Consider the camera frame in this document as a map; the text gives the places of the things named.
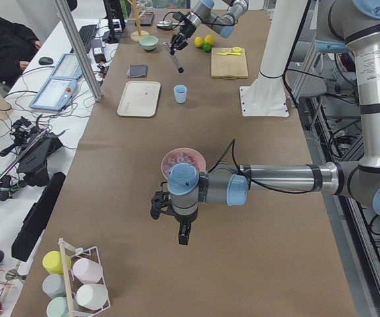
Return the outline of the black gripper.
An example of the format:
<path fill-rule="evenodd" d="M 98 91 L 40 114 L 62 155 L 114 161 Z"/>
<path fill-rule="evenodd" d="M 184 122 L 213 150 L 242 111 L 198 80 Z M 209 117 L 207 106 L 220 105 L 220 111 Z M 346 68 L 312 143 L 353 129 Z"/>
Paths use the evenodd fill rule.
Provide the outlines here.
<path fill-rule="evenodd" d="M 171 48 L 183 50 L 187 45 L 187 39 L 195 33 L 199 27 L 199 17 L 182 17 L 180 22 L 183 25 L 180 27 L 179 33 L 176 33 L 171 38 Z"/>
<path fill-rule="evenodd" d="M 198 211 L 195 211 L 189 215 L 179 215 L 177 213 L 174 217 L 180 224 L 178 242 L 180 245 L 188 245 L 191 224 L 197 219 Z"/>

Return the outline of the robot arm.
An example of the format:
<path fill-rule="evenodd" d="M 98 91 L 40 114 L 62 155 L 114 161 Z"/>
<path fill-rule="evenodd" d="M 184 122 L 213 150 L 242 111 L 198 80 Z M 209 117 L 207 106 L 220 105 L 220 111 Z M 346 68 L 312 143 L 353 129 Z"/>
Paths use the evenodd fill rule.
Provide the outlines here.
<path fill-rule="evenodd" d="M 307 14 L 308 1 L 280 1 L 270 27 L 257 79 L 240 94 L 245 116 L 259 117 L 256 136 L 278 164 L 216 162 L 205 172 L 180 163 L 167 176 L 164 203 L 153 203 L 151 216 L 173 216 L 178 241 L 189 241 L 202 203 L 243 205 L 250 190 L 285 194 L 327 192 L 349 197 L 380 215 L 380 1 L 320 1 L 316 46 L 320 52 L 354 55 L 364 154 L 358 161 L 301 164 L 295 144 L 299 132 L 285 117 L 284 77 Z"/>
<path fill-rule="evenodd" d="M 184 14 L 173 13 L 172 17 L 182 25 L 179 31 L 174 34 L 170 41 L 170 54 L 183 50 L 188 45 L 188 39 L 192 37 L 196 29 L 204 24 L 223 38 L 228 38 L 234 30 L 234 25 L 238 23 L 241 15 L 248 11 L 249 1 L 235 0 L 224 1 L 228 4 L 227 12 L 219 16 L 213 12 L 214 1 L 201 0 L 195 5 L 192 11 Z"/>

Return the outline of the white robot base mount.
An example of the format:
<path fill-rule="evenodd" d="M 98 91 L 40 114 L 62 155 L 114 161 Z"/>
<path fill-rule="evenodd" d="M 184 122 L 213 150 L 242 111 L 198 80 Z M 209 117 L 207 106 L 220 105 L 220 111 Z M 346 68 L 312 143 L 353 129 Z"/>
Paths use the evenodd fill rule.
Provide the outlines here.
<path fill-rule="evenodd" d="M 244 117 L 289 116 L 284 72 L 300 23 L 308 10 L 308 1 L 276 2 L 259 75 L 250 86 L 241 88 L 240 101 Z"/>

